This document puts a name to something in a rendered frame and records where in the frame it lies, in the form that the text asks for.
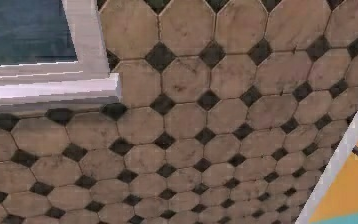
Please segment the orange room door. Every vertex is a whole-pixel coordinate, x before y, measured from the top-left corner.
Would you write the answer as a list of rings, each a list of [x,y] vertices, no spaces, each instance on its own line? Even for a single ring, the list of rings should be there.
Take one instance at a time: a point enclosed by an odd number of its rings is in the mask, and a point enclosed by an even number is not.
[[[358,111],[295,224],[358,224]]]

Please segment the white framed window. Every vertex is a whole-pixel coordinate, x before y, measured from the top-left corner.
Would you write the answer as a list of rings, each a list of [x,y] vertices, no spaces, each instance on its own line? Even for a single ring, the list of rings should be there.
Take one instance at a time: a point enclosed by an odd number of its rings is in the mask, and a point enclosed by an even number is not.
[[[0,0],[0,106],[119,94],[96,0]]]

